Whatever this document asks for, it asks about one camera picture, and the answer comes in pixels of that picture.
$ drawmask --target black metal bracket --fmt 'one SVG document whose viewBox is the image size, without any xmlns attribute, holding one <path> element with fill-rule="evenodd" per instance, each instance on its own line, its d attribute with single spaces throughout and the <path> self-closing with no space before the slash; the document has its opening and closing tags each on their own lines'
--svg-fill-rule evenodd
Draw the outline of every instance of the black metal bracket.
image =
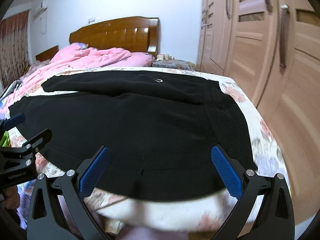
<svg viewBox="0 0 320 240">
<path fill-rule="evenodd" d="M 79 198 L 77 188 L 78 178 L 88 170 L 102 148 L 90 159 L 91 161 L 84 160 L 77 171 L 70 170 L 56 178 L 47 178 L 45 174 L 38 175 L 29 205 L 28 239 L 111 240 Z M 82 237 L 71 233 L 61 210 L 58 195 L 64 196 Z"/>
<path fill-rule="evenodd" d="M 240 178 L 246 186 L 241 199 L 211 240 L 293 240 L 293 206 L 284 176 L 278 173 L 271 178 L 259 176 L 252 170 L 244 171 L 237 160 L 230 159 L 223 149 L 221 152 L 237 173 L 243 171 Z M 255 223 L 249 233 L 238 237 L 258 195 L 264 198 Z"/>
<path fill-rule="evenodd" d="M 23 121 L 23 114 L 2 120 L 0 136 Z M 35 155 L 51 140 L 51 137 L 51 131 L 46 129 L 25 142 L 21 148 L 0 147 L 0 191 L 36 178 Z"/>
</svg>

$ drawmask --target black pants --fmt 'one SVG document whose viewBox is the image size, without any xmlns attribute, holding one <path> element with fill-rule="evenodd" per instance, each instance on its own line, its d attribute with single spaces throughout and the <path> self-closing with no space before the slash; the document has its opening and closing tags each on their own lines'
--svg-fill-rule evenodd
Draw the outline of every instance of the black pants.
<svg viewBox="0 0 320 240">
<path fill-rule="evenodd" d="M 172 201 L 224 188 L 211 162 L 220 144 L 245 169 L 256 170 L 246 120 L 219 83 L 150 71 L 104 71 L 59 76 L 46 92 L 24 97 L 10 115 L 29 139 L 45 128 L 52 141 L 41 154 L 60 169 L 76 169 L 105 145 L 110 164 L 97 187 L 132 198 Z"/>
</svg>

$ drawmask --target curtain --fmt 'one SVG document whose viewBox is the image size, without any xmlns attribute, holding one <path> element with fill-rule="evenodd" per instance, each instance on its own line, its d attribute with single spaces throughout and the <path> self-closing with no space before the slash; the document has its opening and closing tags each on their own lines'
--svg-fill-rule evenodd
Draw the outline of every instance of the curtain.
<svg viewBox="0 0 320 240">
<path fill-rule="evenodd" d="M 4 88 L 29 65 L 28 14 L 24 11 L 0 22 L 0 78 Z"/>
</svg>

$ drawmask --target pink quilt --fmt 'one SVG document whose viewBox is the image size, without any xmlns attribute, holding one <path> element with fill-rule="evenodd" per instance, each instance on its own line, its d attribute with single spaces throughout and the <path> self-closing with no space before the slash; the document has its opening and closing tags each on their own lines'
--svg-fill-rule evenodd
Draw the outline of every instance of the pink quilt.
<svg viewBox="0 0 320 240">
<path fill-rule="evenodd" d="M 21 95 L 39 82 L 65 68 L 90 69 L 100 66 L 107 67 L 149 67 L 154 57 L 148 53 L 131 53 L 126 49 L 112 48 L 98 50 L 96 48 L 82 49 L 73 43 L 61 49 L 51 60 L 50 64 L 41 67 L 23 80 L 22 86 L 4 100 L 4 107 L 0 113 L 5 114 L 9 106 L 13 105 Z"/>
</svg>

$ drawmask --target bed frame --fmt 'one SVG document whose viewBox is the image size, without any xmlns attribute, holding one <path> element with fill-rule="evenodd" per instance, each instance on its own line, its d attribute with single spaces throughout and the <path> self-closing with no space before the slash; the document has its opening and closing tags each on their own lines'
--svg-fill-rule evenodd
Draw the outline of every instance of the bed frame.
<svg viewBox="0 0 320 240">
<path fill-rule="evenodd" d="M 47 59 L 52 59 L 59 51 L 59 46 L 54 46 L 38 55 L 36 55 L 36 60 L 45 61 Z"/>
<path fill-rule="evenodd" d="M 70 34 L 70 44 L 82 42 L 97 49 L 124 48 L 130 52 L 158 54 L 159 18 L 141 16 L 100 22 Z"/>
</svg>

